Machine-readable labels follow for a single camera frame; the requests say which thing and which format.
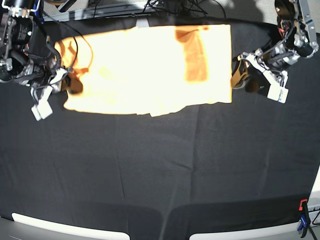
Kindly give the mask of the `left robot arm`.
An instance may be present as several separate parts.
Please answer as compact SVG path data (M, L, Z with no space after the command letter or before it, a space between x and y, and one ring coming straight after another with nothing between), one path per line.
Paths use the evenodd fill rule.
M301 58L313 57L319 45L306 0L276 0L274 7L281 40L269 49L240 54L230 82L233 89L244 88L284 104L289 93L288 68Z

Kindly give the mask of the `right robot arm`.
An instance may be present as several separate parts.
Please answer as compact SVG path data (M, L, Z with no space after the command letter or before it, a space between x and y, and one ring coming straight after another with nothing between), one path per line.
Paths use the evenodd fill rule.
M0 20L0 81L14 82L30 89L34 101L31 111L37 121L53 113L52 93L62 90L70 67L62 66L62 56L54 47L41 21L40 0L2 0ZM29 52L29 42L37 27L45 40L49 56Z

